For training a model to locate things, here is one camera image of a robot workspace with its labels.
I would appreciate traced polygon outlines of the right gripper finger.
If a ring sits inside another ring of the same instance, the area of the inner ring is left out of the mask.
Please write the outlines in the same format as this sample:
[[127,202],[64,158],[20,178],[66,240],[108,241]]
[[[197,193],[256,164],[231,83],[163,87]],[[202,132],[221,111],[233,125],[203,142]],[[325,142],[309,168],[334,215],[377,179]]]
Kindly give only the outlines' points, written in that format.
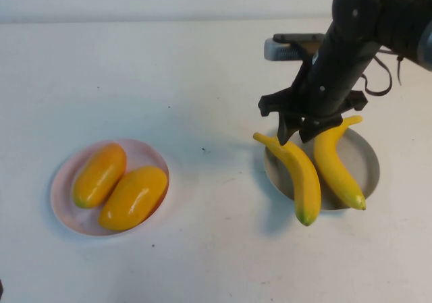
[[343,119],[341,115],[334,115],[331,117],[314,118],[307,117],[299,129],[300,139],[303,143],[307,143],[317,137],[319,134],[338,127],[342,124]]
[[301,128],[301,117],[287,113],[279,113],[277,139],[284,146],[292,135]]

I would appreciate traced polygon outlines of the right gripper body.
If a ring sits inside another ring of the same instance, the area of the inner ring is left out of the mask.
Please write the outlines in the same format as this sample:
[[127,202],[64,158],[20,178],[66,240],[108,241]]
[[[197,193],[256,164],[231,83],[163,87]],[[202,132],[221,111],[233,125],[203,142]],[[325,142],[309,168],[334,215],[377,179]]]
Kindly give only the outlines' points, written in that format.
[[263,117],[287,113],[301,118],[324,118],[350,109],[361,110],[364,96],[352,88],[368,66],[368,42],[344,38],[268,38],[268,61],[301,61],[291,86],[264,95],[259,101]]

